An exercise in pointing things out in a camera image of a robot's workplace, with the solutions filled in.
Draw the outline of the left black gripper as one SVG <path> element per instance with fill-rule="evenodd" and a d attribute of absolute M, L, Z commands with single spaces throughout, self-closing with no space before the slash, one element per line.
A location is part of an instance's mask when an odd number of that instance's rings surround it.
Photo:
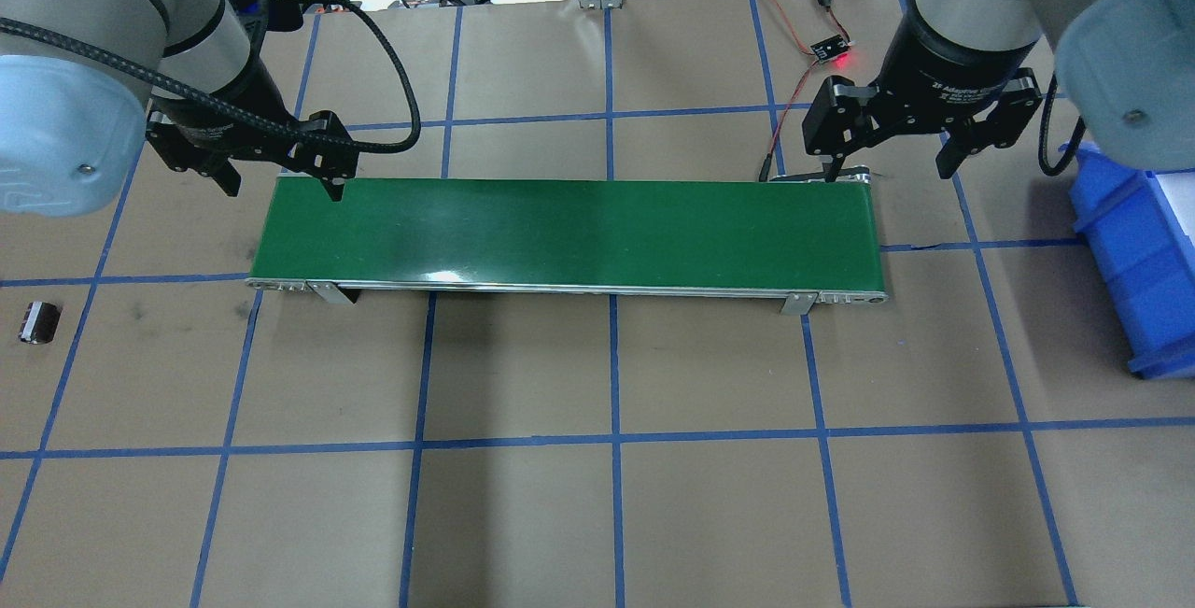
<path fill-rule="evenodd" d="M 249 113 L 302 133 L 347 140 L 345 127 L 331 111 L 317 111 L 306 119 L 295 118 L 269 76 L 251 76 L 229 102 Z M 302 141 L 262 133 L 198 103 L 165 93 L 151 97 L 147 140 L 167 168 L 195 171 L 215 182 L 228 198 L 235 198 L 243 188 L 243 176 L 231 165 L 234 160 L 274 162 L 281 168 L 319 178 L 333 203 L 341 203 L 344 182 L 358 170 L 357 151 L 317 148 Z"/>

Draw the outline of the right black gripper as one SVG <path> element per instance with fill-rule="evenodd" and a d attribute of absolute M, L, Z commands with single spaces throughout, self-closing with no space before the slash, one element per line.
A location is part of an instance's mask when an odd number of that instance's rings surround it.
<path fill-rule="evenodd" d="M 949 182 L 983 148 L 1016 143 L 1041 106 L 1040 81 L 1023 66 L 1029 51 L 961 47 L 926 22 L 903 20 L 874 80 L 825 78 L 802 122 L 805 152 L 825 156 L 825 183 L 834 183 L 858 149 L 942 133 L 934 166 Z"/>

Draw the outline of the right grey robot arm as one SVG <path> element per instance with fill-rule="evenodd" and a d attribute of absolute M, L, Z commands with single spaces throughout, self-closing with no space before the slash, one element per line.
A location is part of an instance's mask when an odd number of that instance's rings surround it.
<path fill-rule="evenodd" d="M 828 76 L 802 124 L 823 182 L 851 154 L 901 135 L 944 133 L 934 165 L 1017 143 L 1046 102 L 1076 106 L 1127 168 L 1191 168 L 1191 1 L 906 0 L 880 75 Z"/>

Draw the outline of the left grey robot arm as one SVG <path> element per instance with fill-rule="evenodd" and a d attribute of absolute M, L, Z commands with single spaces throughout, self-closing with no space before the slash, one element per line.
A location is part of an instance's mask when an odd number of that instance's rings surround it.
<path fill-rule="evenodd" d="M 4 0 L 4 211 L 108 205 L 142 149 L 234 198 L 270 162 L 341 199 L 358 153 L 329 111 L 299 119 L 261 59 L 311 0 Z"/>

